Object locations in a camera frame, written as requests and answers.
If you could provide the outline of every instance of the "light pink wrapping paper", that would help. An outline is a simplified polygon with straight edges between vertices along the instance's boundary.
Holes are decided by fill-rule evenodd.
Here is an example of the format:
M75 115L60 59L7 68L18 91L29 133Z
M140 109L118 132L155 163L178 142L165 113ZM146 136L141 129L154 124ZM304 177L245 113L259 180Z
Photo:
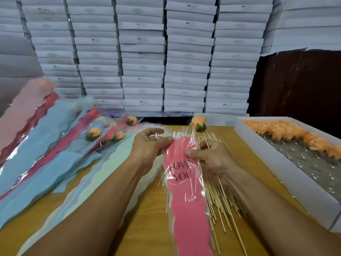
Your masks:
M16 134L25 127L36 108L44 102L44 97L53 91L54 85L54 82L48 79L37 78L29 80L22 88L0 118L0 133L3 133L0 138L0 151L11 144Z

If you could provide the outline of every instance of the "person's left arm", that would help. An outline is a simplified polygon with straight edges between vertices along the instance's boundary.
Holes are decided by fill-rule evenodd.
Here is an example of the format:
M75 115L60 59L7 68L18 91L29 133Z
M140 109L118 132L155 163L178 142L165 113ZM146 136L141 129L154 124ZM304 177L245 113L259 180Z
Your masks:
M173 141L172 137L149 137L156 132L164 130L149 128L138 133L129 157L23 256L107 255L140 178L150 171L159 150Z

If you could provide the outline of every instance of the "stack of boxes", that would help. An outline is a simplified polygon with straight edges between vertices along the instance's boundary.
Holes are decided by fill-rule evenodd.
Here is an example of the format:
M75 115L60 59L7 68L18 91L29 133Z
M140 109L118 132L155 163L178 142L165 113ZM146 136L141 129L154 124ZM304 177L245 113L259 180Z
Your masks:
M274 0L261 54L341 50L341 0Z
M0 0L0 36L29 37L20 0Z
M82 96L65 0L21 0L38 61L61 98Z
M167 0L165 111L202 113L216 0Z
M162 111L165 0L116 0L126 111Z
M66 0L87 95L98 108L122 110L121 58L115 0Z
M273 0L220 0L205 112L246 115Z

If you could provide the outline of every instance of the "hand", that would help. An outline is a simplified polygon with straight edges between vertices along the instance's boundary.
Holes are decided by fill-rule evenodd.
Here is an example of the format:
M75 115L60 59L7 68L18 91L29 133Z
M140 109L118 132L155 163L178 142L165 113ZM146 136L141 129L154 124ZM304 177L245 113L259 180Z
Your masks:
M203 171L219 176L221 182L227 185L226 180L231 171L241 169L225 144L212 140L202 141L200 150L186 150L185 154L191 159L200 160Z
M150 171L156 156L161 154L161 148L173 142L173 137L159 137L156 140L155 136L151 136L164 132L161 128L147 128L135 136L129 159L138 162L141 177Z

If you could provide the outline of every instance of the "yellow tabletop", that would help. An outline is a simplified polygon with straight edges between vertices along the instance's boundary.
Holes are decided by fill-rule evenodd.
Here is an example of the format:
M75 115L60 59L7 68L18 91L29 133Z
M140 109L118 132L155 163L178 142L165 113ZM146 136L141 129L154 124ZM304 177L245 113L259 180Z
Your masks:
M169 126L169 128L178 130L181 126ZM245 169L308 215L304 208L233 131L233 127L212 126L207 127L207 132L222 137L233 156ZM21 245L42 227L45 219L63 203L67 194L79 184L82 177L90 169L91 166L79 172L76 178L69 182L65 192L48 194L6 224L0 231L0 254L3 256L15 256ZM164 187L161 185L158 187L159 180L160 176L157 176L147 190L140 195L136 207L126 216L122 228L117 233L109 255L174 255L172 239L168 230L168 215L166 214L167 193ZM252 226L252 223L248 219L239 217L235 211L233 212L248 256L270 255L267 251L267 245L256 228ZM227 230L224 233L219 221L214 227L221 255L244 255L233 231Z

